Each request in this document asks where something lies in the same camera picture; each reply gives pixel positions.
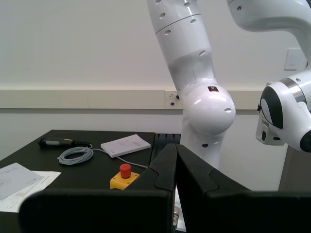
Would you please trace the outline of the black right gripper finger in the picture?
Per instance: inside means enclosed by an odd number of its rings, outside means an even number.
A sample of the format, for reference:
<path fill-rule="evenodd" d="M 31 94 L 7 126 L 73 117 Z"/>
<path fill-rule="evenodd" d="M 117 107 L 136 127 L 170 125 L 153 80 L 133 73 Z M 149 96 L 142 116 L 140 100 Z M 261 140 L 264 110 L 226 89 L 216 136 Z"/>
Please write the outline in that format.
<path fill-rule="evenodd" d="M 19 211 L 24 233 L 172 233 L 177 148 L 168 144 L 125 190 L 51 189 Z"/>
<path fill-rule="evenodd" d="M 251 191 L 176 146 L 176 182 L 189 233 L 309 233 L 311 195 Z"/>

